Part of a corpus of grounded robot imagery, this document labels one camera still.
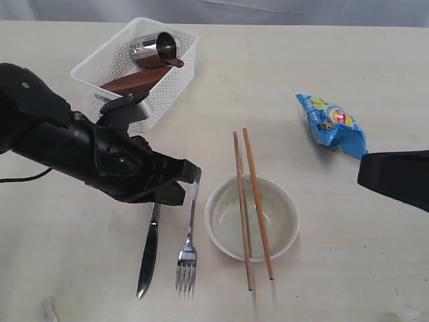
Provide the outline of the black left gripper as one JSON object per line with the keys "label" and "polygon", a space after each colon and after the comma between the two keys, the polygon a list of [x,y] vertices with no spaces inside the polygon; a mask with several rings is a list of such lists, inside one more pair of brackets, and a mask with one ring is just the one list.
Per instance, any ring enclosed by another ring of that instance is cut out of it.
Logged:
{"label": "black left gripper", "polygon": [[120,136],[93,123],[88,128],[85,184],[117,201],[183,205],[186,192],[177,182],[200,182],[201,168],[153,151],[141,136]]}

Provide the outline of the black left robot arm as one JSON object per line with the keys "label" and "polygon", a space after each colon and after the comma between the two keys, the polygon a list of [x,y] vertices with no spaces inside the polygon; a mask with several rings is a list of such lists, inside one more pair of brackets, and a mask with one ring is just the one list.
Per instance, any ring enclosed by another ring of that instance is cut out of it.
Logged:
{"label": "black left robot arm", "polygon": [[140,92],[104,104],[93,122],[27,68],[1,64],[1,151],[12,151],[124,203],[184,202],[182,183],[200,180],[186,159],[158,153],[128,134]]}

